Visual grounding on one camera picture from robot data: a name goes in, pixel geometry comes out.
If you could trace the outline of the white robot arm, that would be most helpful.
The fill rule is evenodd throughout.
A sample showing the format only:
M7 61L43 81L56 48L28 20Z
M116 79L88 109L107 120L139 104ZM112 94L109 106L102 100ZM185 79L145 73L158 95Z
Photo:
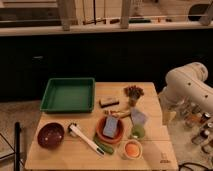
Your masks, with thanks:
M187 99L213 114L213 88L205 84L207 78L208 70L200 62L174 68L166 74L166 86L158 94L164 125L171 121L175 108Z

